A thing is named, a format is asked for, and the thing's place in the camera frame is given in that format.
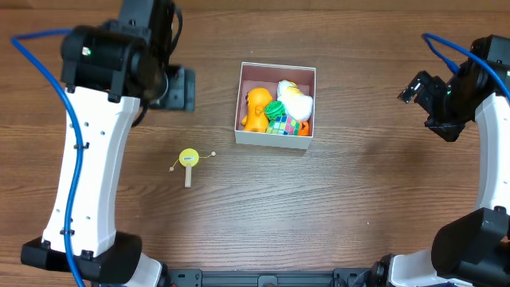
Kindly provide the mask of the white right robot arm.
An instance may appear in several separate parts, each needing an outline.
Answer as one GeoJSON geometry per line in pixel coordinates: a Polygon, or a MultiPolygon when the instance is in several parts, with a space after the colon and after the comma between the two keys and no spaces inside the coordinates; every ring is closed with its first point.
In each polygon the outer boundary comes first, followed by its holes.
{"type": "Polygon", "coordinates": [[[509,40],[491,34],[465,49],[431,33],[422,39],[453,74],[421,71],[399,94],[428,114],[425,127],[454,142],[468,122],[480,137],[477,199],[443,226],[429,249],[386,255],[357,280],[362,286],[509,287],[509,40]]]}

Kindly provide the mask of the multicoloured puzzle cube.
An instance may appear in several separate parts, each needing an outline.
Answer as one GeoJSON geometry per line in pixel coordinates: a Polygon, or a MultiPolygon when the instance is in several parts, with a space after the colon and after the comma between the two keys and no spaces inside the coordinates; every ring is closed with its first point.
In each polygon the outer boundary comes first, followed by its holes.
{"type": "Polygon", "coordinates": [[[297,136],[299,131],[300,121],[293,119],[291,116],[278,116],[274,120],[269,121],[266,133],[282,136],[297,136]]]}

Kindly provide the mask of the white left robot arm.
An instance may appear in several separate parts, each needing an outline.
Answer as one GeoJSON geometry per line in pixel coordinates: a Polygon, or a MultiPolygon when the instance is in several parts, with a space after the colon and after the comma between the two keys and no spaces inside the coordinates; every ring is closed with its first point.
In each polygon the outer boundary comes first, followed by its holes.
{"type": "Polygon", "coordinates": [[[128,134],[150,108],[177,99],[169,58],[180,32],[171,24],[109,22],[62,29],[62,73],[41,74],[66,111],[65,149],[50,219],[22,247],[21,262],[69,272],[79,286],[168,286],[167,265],[119,232],[116,192],[128,134]]]}

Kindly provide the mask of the yellow wooden rattle drum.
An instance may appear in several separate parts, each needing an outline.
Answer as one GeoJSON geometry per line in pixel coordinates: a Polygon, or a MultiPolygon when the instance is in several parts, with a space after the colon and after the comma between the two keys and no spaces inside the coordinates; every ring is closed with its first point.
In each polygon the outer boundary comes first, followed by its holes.
{"type": "Polygon", "coordinates": [[[185,168],[184,187],[191,188],[192,169],[198,164],[200,159],[215,157],[216,154],[215,151],[212,151],[209,155],[201,156],[195,149],[186,148],[180,152],[178,159],[169,167],[168,171],[173,172],[178,163],[182,165],[185,168]]]}

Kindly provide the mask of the white plush duck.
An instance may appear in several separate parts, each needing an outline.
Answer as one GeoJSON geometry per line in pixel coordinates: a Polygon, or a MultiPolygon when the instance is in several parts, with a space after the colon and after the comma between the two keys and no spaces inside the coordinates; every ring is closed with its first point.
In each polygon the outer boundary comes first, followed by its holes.
{"type": "Polygon", "coordinates": [[[284,105],[285,112],[300,122],[299,136],[309,136],[309,119],[313,110],[313,98],[300,91],[297,84],[282,80],[278,83],[277,99],[284,105]]]}

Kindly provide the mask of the green round plastic toy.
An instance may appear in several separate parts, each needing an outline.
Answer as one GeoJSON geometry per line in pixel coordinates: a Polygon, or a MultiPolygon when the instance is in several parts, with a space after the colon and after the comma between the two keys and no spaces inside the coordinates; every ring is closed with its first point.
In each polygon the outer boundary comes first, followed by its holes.
{"type": "Polygon", "coordinates": [[[285,115],[285,107],[281,101],[276,100],[269,103],[264,112],[269,120],[275,120],[277,117],[285,115]]]}

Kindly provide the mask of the orange dinosaur toy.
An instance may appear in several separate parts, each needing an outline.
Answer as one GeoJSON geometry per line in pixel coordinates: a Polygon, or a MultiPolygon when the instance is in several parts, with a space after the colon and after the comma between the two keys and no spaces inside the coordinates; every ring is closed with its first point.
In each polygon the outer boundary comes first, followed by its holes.
{"type": "Polygon", "coordinates": [[[269,126],[269,119],[265,115],[265,108],[273,102],[273,97],[266,88],[254,88],[246,95],[247,115],[242,119],[244,132],[265,133],[269,126]]]}

